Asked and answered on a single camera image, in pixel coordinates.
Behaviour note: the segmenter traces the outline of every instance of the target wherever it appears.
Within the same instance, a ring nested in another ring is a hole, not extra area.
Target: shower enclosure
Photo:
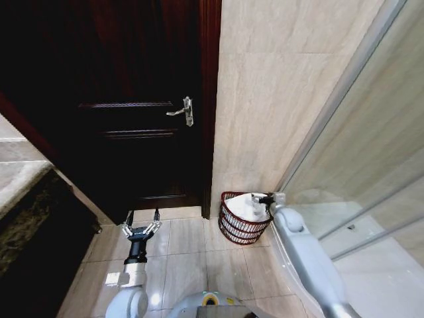
[[[423,32],[384,3],[282,180],[363,318],[424,316]]]

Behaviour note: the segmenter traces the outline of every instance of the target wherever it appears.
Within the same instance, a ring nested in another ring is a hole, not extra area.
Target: silver door handle
[[[191,127],[194,124],[193,105],[191,102],[191,98],[187,96],[186,98],[183,99],[183,102],[184,102],[184,107],[181,108],[179,111],[168,111],[166,112],[166,114],[168,116],[175,116],[175,115],[185,113],[185,123],[188,127]]]
[[[184,108],[181,108],[179,111],[167,111],[166,114],[168,116],[175,116],[175,115],[179,115],[181,113],[183,113],[185,111]]]

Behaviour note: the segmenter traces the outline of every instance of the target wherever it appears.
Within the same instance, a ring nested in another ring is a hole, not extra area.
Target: marble countertop
[[[50,169],[48,161],[0,162],[0,219],[36,184]]]

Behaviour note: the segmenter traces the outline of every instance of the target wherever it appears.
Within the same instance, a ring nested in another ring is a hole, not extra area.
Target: door panel
[[[201,33],[219,29],[217,3],[0,4],[7,48],[0,58],[1,92],[58,153],[54,163],[115,222],[127,209],[153,205],[209,208],[210,185],[205,190],[202,182],[211,179],[209,121],[215,115],[203,104],[215,100],[219,33],[208,40],[216,45],[208,46],[207,56],[216,61],[203,67],[207,40]],[[213,24],[207,23],[209,7]],[[204,82],[207,72],[215,90]],[[192,127],[184,114],[166,116],[183,107],[185,96],[193,99]]]

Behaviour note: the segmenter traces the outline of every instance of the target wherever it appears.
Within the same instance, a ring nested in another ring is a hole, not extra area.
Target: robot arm
[[[110,273],[106,279],[108,286],[120,286],[121,288],[109,304],[106,318],[141,318],[147,311],[147,275],[144,270],[147,263],[146,244],[162,224],[159,221],[157,208],[154,213],[154,221],[147,227],[133,229],[131,227],[133,217],[134,211],[131,211],[123,225],[123,232],[131,241],[129,256],[124,261],[124,272]]]

